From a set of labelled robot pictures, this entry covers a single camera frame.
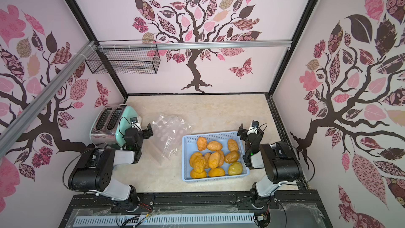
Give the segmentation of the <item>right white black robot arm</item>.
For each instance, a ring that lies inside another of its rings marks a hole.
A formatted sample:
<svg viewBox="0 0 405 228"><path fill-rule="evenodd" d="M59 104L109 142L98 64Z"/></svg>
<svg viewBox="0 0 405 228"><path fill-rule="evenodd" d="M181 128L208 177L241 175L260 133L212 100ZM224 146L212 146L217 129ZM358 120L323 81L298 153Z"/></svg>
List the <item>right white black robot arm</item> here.
<svg viewBox="0 0 405 228"><path fill-rule="evenodd" d="M261 143L264 130L260 129L257 121L253 121L249 129L240 125L237 136L245 143L240 151L243 168L265 171L263 178L255 182L250 191L236 195L238 209L262 210L267 203L272 202L276 191L283 186L297 186L299 190L309 189L291 144L283 141L273 144Z"/></svg>

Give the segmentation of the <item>clear zipper bag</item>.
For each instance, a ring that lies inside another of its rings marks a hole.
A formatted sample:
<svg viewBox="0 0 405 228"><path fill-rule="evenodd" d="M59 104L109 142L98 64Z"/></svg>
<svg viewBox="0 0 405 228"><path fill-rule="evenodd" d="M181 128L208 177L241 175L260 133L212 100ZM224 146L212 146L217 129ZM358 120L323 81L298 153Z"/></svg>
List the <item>clear zipper bag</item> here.
<svg viewBox="0 0 405 228"><path fill-rule="evenodd" d="M176 115L158 115L151 128L154 135L147 140L146 150L158 165L176 156L182 138L192 132L191 125Z"/></svg>

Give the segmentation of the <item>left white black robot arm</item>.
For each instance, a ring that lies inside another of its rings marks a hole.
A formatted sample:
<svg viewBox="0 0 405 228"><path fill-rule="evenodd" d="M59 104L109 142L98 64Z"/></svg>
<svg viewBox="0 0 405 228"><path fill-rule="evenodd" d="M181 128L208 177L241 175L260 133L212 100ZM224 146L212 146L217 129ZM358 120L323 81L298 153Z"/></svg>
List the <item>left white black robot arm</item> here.
<svg viewBox="0 0 405 228"><path fill-rule="evenodd" d="M70 191L94 193L114 202L141 205L136 189L113 178L113 170L120 165L136 164L142 155L143 141L154 135L151 124L146 129L128 128L123 136L125 149L90 148L78 155L67 182L63 185Z"/></svg>

